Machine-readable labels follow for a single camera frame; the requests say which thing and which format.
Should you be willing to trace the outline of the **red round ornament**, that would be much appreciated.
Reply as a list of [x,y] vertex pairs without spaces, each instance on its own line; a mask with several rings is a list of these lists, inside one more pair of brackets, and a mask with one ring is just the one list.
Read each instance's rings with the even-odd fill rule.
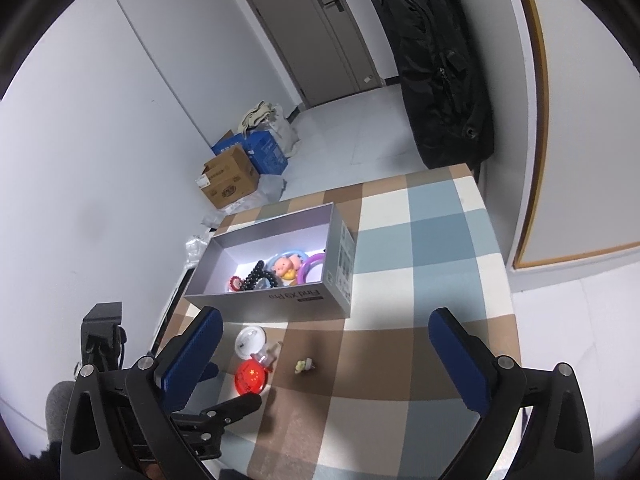
[[234,388],[239,396],[247,393],[261,394],[268,384],[269,370],[255,360],[241,363],[234,374]]

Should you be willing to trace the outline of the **clear pacifier bottle charm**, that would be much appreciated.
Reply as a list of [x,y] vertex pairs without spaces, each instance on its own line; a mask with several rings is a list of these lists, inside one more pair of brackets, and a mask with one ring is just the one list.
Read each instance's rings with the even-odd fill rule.
[[281,341],[277,341],[275,344],[265,344],[259,351],[252,353],[250,357],[266,372],[272,372],[274,364],[279,359],[281,349]]

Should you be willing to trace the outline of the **white round lid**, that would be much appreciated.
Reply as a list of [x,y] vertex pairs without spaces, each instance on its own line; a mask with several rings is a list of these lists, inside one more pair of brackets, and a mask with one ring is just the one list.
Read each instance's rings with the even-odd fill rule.
[[250,360],[253,354],[262,351],[266,342],[267,336],[262,327],[246,326],[235,337],[234,352],[239,359],[243,361]]

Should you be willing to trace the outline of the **small yellow green trinket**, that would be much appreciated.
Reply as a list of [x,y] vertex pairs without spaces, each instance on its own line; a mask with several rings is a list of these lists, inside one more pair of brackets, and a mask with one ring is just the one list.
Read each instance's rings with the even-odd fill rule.
[[294,373],[296,375],[303,374],[306,372],[310,372],[316,366],[314,365],[314,361],[311,358],[305,358],[302,360],[298,360],[295,364]]

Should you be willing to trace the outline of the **pink pig toy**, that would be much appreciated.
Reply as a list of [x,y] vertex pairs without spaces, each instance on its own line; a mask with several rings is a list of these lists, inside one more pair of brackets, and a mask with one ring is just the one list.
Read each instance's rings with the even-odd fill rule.
[[282,281],[294,281],[306,260],[306,256],[299,254],[280,256],[274,260],[271,271]]

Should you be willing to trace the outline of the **checkered table mat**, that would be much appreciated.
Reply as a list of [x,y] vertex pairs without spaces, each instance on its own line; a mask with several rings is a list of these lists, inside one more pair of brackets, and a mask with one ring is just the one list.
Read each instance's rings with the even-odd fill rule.
[[[252,479],[435,479],[476,422],[428,339],[451,310],[495,353],[518,356],[502,255],[465,166],[334,188],[225,218],[223,231],[325,203],[356,240],[346,320],[269,323],[282,349],[260,410],[230,426],[218,472]],[[316,366],[296,375],[298,360]]]

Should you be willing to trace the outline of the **white plastic packaging bag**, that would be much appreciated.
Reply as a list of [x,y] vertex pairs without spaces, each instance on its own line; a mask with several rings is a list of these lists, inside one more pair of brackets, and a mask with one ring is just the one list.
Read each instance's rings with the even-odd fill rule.
[[226,214],[218,210],[210,212],[203,217],[201,221],[203,232],[192,235],[184,244],[184,248],[186,248],[186,264],[184,267],[186,269],[194,269],[198,265],[204,256],[210,239],[217,232],[224,218],[226,218]]

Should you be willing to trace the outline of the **grey cardboard box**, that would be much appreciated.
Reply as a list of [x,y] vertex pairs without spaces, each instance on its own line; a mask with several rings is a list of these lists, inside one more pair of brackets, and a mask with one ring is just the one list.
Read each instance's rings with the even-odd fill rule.
[[186,300],[233,323],[348,318],[355,247],[334,204],[244,226],[212,238]]

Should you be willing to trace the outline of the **brown cardboard box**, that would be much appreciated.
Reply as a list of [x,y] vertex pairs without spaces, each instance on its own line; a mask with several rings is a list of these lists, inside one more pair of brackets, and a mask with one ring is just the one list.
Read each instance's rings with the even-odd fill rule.
[[259,174],[239,144],[206,162],[196,184],[209,201],[224,209],[258,188]]

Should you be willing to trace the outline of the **blue cardboard box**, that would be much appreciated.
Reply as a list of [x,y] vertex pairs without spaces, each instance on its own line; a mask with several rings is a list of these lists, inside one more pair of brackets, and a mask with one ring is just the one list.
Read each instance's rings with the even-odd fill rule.
[[280,146],[269,130],[252,130],[249,133],[232,133],[228,131],[212,146],[215,155],[239,145],[260,174],[280,176],[288,166]]

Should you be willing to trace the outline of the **beige cloth bag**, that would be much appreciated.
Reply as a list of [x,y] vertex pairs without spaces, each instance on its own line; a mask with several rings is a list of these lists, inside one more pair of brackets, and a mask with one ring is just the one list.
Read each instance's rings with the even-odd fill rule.
[[247,138],[253,132],[269,131],[286,158],[293,157],[297,152],[298,133],[285,118],[280,104],[260,101],[242,117],[238,130]]

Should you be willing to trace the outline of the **black large bag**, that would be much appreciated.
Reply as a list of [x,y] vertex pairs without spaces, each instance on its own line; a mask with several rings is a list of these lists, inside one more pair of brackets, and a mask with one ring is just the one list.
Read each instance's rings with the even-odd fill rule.
[[381,0],[402,98],[427,168],[472,172],[495,148],[494,115],[459,0]]

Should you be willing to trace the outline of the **grey door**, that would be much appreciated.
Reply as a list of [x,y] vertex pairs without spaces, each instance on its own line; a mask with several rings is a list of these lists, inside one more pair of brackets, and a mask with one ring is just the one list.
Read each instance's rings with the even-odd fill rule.
[[382,86],[344,0],[247,0],[309,107]]

